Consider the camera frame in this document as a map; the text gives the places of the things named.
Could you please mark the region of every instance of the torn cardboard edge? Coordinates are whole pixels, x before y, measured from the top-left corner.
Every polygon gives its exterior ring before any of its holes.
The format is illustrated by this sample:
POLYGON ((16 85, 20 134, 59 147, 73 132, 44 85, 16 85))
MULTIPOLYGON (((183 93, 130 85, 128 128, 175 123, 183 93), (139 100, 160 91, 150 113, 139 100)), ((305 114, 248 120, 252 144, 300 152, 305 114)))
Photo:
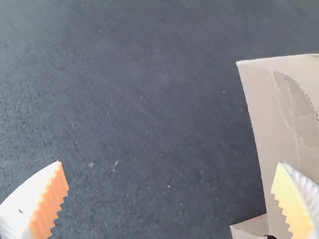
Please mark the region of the torn cardboard edge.
MULTIPOLYGON (((280 239, 292 235, 270 192, 277 164, 287 162, 319 183, 318 56, 303 54, 236 63, 258 152, 268 233, 280 239)), ((237 233, 235 239, 265 238, 245 225, 231 228, 237 233)))
POLYGON ((230 226, 233 239, 267 239, 267 214, 230 226))

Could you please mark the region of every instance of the cardboard box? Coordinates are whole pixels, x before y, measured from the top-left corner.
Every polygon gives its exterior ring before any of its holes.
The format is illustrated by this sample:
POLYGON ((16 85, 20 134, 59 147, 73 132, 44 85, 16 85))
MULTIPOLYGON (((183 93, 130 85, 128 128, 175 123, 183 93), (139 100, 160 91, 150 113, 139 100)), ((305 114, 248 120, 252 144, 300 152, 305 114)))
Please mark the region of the cardboard box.
POLYGON ((290 239, 270 193, 278 162, 319 183, 319 56, 305 54, 237 62, 253 127, 269 234, 290 239))
POLYGON ((233 239, 267 239, 267 215, 244 221, 230 226, 233 239))

